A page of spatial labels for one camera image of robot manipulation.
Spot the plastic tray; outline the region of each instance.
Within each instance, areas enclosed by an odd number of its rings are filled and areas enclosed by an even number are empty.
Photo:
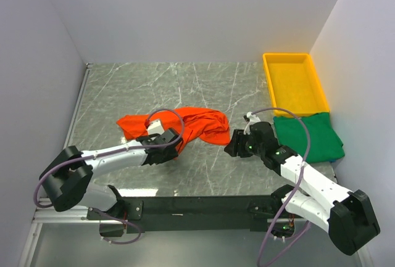
[[[265,53],[264,69],[273,107],[298,116],[329,112],[310,54]],[[291,117],[279,110],[274,110],[274,114]]]

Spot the marble surface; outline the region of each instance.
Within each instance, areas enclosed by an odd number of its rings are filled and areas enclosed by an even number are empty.
[[[246,112],[270,106],[262,64],[94,64],[69,145],[91,150],[123,143],[122,130],[115,122],[124,115],[185,106],[220,110],[232,130],[244,128]],[[259,116],[273,121],[272,112]],[[329,163],[313,166],[335,180]],[[124,168],[94,182],[112,184],[121,194],[132,196],[263,195],[286,184],[258,157],[232,158],[223,146],[200,139],[190,142],[177,160]]]

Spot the white wall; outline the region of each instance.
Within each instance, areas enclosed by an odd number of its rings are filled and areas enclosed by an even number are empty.
[[[84,64],[49,0],[0,0],[0,266],[16,266],[38,176],[62,148]]]
[[[309,52],[337,0],[51,0],[86,62]]]
[[[339,0],[311,53],[346,151],[336,174],[370,196],[373,262],[394,266],[395,0]]]

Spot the red cloth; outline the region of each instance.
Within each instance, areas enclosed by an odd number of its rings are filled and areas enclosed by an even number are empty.
[[[185,145],[196,138],[214,145],[227,145],[230,142],[229,124],[227,116],[216,110],[205,108],[185,107],[175,109],[183,118],[185,131],[183,142],[178,148],[180,153]],[[147,135],[144,125],[148,115],[126,115],[117,121],[123,129],[127,140]],[[159,112],[151,117],[151,121],[160,119],[164,129],[174,128],[181,132],[181,123],[177,116],[171,112]]]

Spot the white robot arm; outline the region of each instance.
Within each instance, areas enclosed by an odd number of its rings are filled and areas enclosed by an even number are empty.
[[[352,255],[368,241],[380,233],[373,207],[364,192],[342,187],[319,173],[295,151],[278,144],[272,127],[260,121],[251,112],[244,117],[247,127],[236,129],[225,152],[232,157],[259,156],[265,166],[278,175],[297,184],[304,173],[296,191],[285,206],[288,213],[301,216],[316,224],[329,234],[332,242],[340,251]],[[286,202],[294,188],[285,185],[276,190],[272,197]]]

